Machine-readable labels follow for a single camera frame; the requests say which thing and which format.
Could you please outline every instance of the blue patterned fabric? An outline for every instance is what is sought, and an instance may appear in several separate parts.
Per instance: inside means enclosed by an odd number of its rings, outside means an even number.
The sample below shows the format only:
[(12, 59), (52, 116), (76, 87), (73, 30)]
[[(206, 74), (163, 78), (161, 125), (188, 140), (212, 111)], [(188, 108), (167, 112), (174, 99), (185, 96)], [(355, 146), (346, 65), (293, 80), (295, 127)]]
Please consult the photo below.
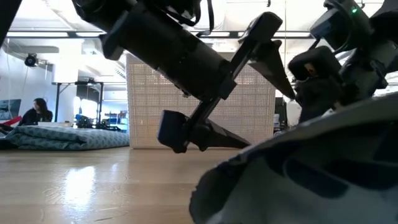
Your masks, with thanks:
[(129, 135), (100, 129), (19, 126), (6, 139), (19, 149), (89, 150), (129, 145)]

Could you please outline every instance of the ceiling light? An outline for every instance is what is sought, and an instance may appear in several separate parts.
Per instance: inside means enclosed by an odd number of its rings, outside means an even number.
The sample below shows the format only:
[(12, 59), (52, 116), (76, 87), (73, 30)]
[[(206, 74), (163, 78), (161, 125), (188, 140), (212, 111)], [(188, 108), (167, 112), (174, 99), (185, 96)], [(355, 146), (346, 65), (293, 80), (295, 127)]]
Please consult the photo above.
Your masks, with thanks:
[[(192, 35), (197, 35), (198, 32), (191, 32)], [(229, 37), (229, 32), (212, 32), (210, 35), (206, 35), (206, 37)]]
[[(239, 32), (238, 35), (241, 37), (244, 34), (244, 32)], [(294, 37), (311, 37), (311, 34), (309, 32), (283, 32), (283, 31), (278, 31), (274, 35), (274, 38), (294, 38)]]
[(105, 34), (105, 32), (77, 32), (78, 37), (98, 37), (99, 35)]
[(8, 32), (7, 37), (69, 37), (66, 32)]
[(125, 100), (105, 100), (105, 99), (103, 99), (103, 102), (127, 102), (127, 99), (125, 99)]

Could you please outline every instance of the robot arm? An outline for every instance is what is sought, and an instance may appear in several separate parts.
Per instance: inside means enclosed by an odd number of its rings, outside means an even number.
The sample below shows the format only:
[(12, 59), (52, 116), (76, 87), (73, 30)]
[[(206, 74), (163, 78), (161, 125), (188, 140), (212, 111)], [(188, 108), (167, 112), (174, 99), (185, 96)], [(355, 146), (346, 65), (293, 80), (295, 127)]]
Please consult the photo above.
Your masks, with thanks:
[[(371, 98), (387, 86), (387, 73), (398, 70), (398, 37), (388, 26), (398, 19), (398, 2), (385, 0), (372, 18), (354, 0), (326, 0), (325, 6), (327, 12), (310, 28), (317, 40), (314, 47), (289, 62), (303, 108), (300, 122)], [(322, 38), (334, 52), (315, 47)], [(353, 53), (341, 66), (335, 55), (349, 50)]]
[[(167, 2), (74, 0), (73, 3), (83, 20), (106, 32), (101, 41), (107, 59), (117, 60), (127, 50), (160, 72), (185, 96), (201, 101), (191, 116), (176, 111), (163, 112), (158, 133), (160, 143), (176, 153), (185, 152), (190, 142), (202, 151), (208, 147), (250, 145), (208, 117), (220, 100), (229, 97), (236, 86), (234, 79), (248, 61), (267, 79), (269, 71), (278, 73), (279, 76), (272, 79), (273, 84), (289, 85), (278, 51), (280, 43), (271, 41), (282, 19), (271, 12), (254, 19), (239, 40), (240, 48), (231, 61), (227, 61), (180, 25), (192, 26), (195, 22), (190, 19), (200, 18), (200, 0)], [(209, 12), (211, 21), (212, 8)], [(294, 98), (292, 90), (286, 94)]]

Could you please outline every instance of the cable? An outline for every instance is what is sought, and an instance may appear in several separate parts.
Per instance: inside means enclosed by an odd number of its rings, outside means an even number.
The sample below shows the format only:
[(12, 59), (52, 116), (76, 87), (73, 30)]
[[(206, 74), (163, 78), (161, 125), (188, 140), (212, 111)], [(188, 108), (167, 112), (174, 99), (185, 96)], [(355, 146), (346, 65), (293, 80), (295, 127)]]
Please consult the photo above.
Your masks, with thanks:
[[(14, 41), (12, 44), (15, 45), (15, 46), (17, 46), (17, 47), (19, 48), (19, 50), (21, 50), (21, 52), (24, 51), (24, 50), (22, 49), (22, 47), (20, 47), (20, 45), (17, 44), (15, 41)], [(12, 53), (14, 53), (14, 54), (16, 54), (16, 55), (18, 55), (18, 56), (20, 56), (20, 57), (25, 57), (25, 56), (23, 56), (23, 55), (21, 55), (21, 54), (15, 52), (15, 51), (13, 51), (12, 49), (9, 49), (9, 50), (12, 51)]]
[(22, 98), (25, 96), (25, 85), (26, 85), (28, 71), (29, 71), (29, 67), (26, 66), (25, 80), (24, 80), (24, 85), (22, 86)]
[(347, 23), (348, 23), (349, 32), (348, 32), (347, 39), (341, 47), (339, 47), (337, 50), (335, 50), (333, 52), (333, 54), (336, 55), (338, 53), (343, 52), (345, 50), (345, 48), (348, 46), (348, 44), (350, 43), (350, 40), (353, 36), (354, 22), (351, 20), (347, 10), (337, 0), (326, 0), (325, 5), (330, 5), (330, 6), (334, 7), (335, 9), (337, 9), (340, 13), (343, 14), (343, 16), (345, 17), (345, 19), (347, 20)]
[(12, 113), (11, 113), (11, 69), (10, 69), (10, 63), (9, 63), (9, 59), (8, 59), (8, 57), (9, 57), (9, 53), (8, 53), (8, 48), (9, 48), (9, 45), (8, 45), (8, 43), (10, 42), (10, 39), (7, 39), (7, 52), (6, 52), (6, 54), (7, 54), (7, 68), (8, 68), (8, 113), (10, 114), (10, 117), (11, 117), (11, 119), (13, 118), (12, 117)]
[[(47, 69), (48, 69), (48, 67), (49, 67), (49, 64), (47, 63), (47, 61), (45, 61), (45, 70), (44, 70), (44, 82), (45, 83), (47, 83)], [(47, 94), (47, 88), (46, 87), (44, 87), (44, 93), (43, 93), (43, 98), (45, 98), (45, 96), (46, 96), (46, 94)]]
[[(214, 10), (213, 10), (213, 3), (211, 2), (211, 0), (207, 0), (207, 11), (208, 11), (208, 15), (209, 15), (209, 29), (199, 32), (197, 34), (197, 37), (201, 37), (203, 35), (210, 35), (214, 29)], [(199, 10), (197, 11), (197, 13), (199, 13), (199, 16), (200, 16), (200, 13), (201, 13), (200, 4), (199, 4)]]

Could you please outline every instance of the red object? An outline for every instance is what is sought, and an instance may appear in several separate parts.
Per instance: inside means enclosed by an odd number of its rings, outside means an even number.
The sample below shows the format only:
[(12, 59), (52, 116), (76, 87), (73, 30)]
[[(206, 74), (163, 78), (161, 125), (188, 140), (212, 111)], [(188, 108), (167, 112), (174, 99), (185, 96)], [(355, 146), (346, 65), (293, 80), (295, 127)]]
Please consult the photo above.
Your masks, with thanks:
[(11, 120), (4, 122), (3, 124), (8, 125), (8, 126), (11, 126), (11, 125), (13, 125), (13, 124), (15, 124), (15, 123), (20, 122), (21, 120), (22, 120), (22, 117), (21, 117), (21, 116), (18, 116), (18, 117), (16, 117), (16, 118), (12, 118)]

